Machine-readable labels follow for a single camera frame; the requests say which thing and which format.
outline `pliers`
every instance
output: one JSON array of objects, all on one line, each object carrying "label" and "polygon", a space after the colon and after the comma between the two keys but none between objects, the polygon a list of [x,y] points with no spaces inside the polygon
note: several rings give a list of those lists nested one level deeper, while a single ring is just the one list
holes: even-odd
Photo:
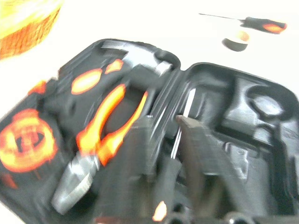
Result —
[{"label": "pliers", "polygon": [[136,111],[120,129],[100,139],[105,122],[124,98],[128,85],[129,82],[125,82],[115,87],[102,101],[87,127],[77,134],[79,151],[66,167],[51,201],[58,213],[65,214],[86,194],[96,172],[116,155],[132,124],[148,113],[155,95],[152,89],[144,93]]}]

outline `tool case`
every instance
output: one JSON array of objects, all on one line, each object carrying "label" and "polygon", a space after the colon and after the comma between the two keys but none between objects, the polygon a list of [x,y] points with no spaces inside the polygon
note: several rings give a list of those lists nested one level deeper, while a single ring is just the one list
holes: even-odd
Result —
[{"label": "tool case", "polygon": [[[82,77],[93,84],[77,84]],[[124,80],[131,84],[103,135],[124,125],[151,89],[149,112],[60,215],[51,199],[78,151],[76,135]],[[177,116],[191,91],[188,118]],[[299,223],[298,125],[298,100],[277,83],[212,63],[182,71],[175,55],[150,44],[100,40],[1,120],[0,200],[28,224]],[[154,221],[162,201],[167,215]]]}]

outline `white surface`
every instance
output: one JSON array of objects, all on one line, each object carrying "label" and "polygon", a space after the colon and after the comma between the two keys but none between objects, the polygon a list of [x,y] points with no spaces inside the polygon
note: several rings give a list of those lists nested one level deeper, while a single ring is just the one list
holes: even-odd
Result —
[{"label": "white surface", "polygon": [[[63,64],[104,38],[148,42],[175,54],[183,70],[197,62],[217,63],[280,83],[299,96],[297,11],[294,0],[67,0],[43,43],[0,61],[0,117],[39,80],[56,76]],[[239,22],[198,13],[276,19],[287,22],[288,28],[280,35],[247,29],[247,49],[233,52],[221,41],[238,29]],[[18,223],[4,208],[0,216]]]}]

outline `orange pliers handle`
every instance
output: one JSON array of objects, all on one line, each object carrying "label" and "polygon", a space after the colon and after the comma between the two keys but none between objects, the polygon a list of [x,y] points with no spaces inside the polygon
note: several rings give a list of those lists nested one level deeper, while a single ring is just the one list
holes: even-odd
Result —
[{"label": "orange pliers handle", "polygon": [[76,137],[77,145],[81,154],[97,154],[103,166],[105,166],[117,153],[117,150],[121,146],[130,127],[139,118],[148,95],[147,92],[144,93],[138,108],[132,117],[120,129],[108,134],[103,140],[101,140],[100,136],[105,122],[114,108],[124,98],[125,92],[125,84],[120,84],[112,90],[101,103],[94,118],[88,124],[86,129],[79,132]]}]

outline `orange basket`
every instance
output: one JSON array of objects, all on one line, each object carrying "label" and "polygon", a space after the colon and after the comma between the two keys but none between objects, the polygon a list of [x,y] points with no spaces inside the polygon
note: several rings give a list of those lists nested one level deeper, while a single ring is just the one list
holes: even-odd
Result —
[{"label": "orange basket", "polygon": [[0,59],[39,44],[53,27],[64,0],[0,0]]}]

